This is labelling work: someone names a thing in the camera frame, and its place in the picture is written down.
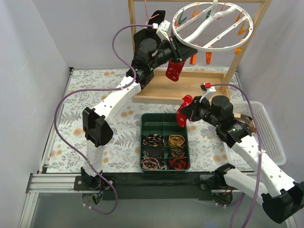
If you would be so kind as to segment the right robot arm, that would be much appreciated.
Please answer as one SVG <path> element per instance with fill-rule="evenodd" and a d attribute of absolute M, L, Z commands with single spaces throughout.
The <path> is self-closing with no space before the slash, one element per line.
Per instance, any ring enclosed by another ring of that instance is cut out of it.
<path fill-rule="evenodd" d="M 180 125 L 186 120 L 203 120 L 216 128 L 219 139 L 247 162 L 260 181 L 225 164 L 215 170 L 215 184 L 221 189 L 231 186 L 249 195 L 274 222 L 281 224 L 303 208 L 304 184 L 284 173 L 259 149 L 251 131 L 234 117 L 233 111 L 233 104 L 223 95 L 217 95 L 211 101 L 187 95 L 182 100 L 177 119 Z"/>

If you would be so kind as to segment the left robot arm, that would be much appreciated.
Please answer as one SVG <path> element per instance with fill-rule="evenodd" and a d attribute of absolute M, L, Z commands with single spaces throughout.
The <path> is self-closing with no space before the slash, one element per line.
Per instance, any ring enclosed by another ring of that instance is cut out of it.
<path fill-rule="evenodd" d="M 87 139 L 86 157 L 90 161 L 81 168 L 82 182 L 91 190 L 100 187 L 101 160 L 105 145 L 113 137 L 109 123 L 116 113 L 154 78 L 154 70 L 169 61 L 179 64 L 197 53 L 197 49 L 182 44 L 175 36 L 160 39 L 156 34 L 134 37 L 135 52 L 131 69 L 127 71 L 117 90 L 93 108 L 83 110 L 83 129 Z"/>

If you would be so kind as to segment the brown beige striped sock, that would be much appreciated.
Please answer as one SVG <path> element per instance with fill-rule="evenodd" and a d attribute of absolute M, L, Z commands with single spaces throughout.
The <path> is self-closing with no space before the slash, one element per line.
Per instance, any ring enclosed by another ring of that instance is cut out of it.
<path fill-rule="evenodd" d="M 251 133 L 256 133 L 256 126 L 254 120 L 251 116 L 245 114 L 234 113 L 234 117 L 242 122 L 250 131 Z"/>

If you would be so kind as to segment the red christmas sock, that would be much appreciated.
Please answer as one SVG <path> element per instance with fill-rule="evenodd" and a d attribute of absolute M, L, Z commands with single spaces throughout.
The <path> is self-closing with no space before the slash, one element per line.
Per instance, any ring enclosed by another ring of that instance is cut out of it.
<path fill-rule="evenodd" d="M 191 95 L 185 95 L 182 98 L 182 103 L 179 109 L 176 112 L 176 121 L 179 127 L 184 128 L 188 120 L 187 115 L 185 114 L 185 108 L 188 107 L 193 102 L 193 97 Z"/>
<path fill-rule="evenodd" d="M 166 77 L 173 82 L 177 82 L 179 80 L 179 75 L 182 72 L 186 60 L 175 63 L 173 61 L 169 61 L 168 67 L 166 70 Z"/>

